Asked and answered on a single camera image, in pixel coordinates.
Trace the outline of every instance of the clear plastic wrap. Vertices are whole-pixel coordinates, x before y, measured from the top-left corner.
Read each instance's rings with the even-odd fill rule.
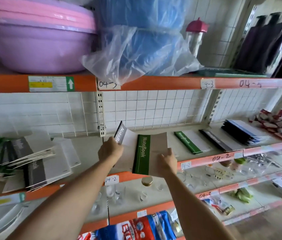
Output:
[[[125,25],[155,30],[182,29],[191,0],[99,0],[101,28]]]
[[[119,85],[145,74],[180,76],[202,67],[177,31],[116,25],[101,30],[101,47],[83,56],[82,64],[99,80]]]

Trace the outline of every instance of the tiled wall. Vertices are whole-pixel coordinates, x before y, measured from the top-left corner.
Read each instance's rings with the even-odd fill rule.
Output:
[[[1,93],[0,135],[24,135],[33,130],[65,137],[98,132],[95,93]]]
[[[204,66],[225,67],[233,48],[233,34],[245,0],[192,0],[181,33],[200,18],[209,24],[199,50],[198,60]]]
[[[248,118],[275,99],[276,90],[273,88],[261,89],[222,89],[219,102],[213,112],[212,122],[225,119]]]
[[[113,133],[120,121],[132,130],[199,123],[211,90],[103,92],[105,125]]]

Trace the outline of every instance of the plastic bowl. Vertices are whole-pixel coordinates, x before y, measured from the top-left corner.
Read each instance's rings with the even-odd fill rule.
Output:
[[[64,74],[84,70],[96,35],[54,28],[0,24],[0,59],[21,73]]]

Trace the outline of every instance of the glass cup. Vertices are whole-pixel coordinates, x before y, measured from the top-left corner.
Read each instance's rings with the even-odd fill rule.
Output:
[[[123,184],[116,184],[115,185],[115,194],[113,197],[114,203],[116,205],[122,205],[125,201],[125,185]]]

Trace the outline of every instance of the gold jar lid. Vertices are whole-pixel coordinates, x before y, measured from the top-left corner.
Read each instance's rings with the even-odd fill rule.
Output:
[[[150,186],[153,182],[153,178],[151,176],[145,177],[145,178],[142,178],[141,182],[144,186]]]

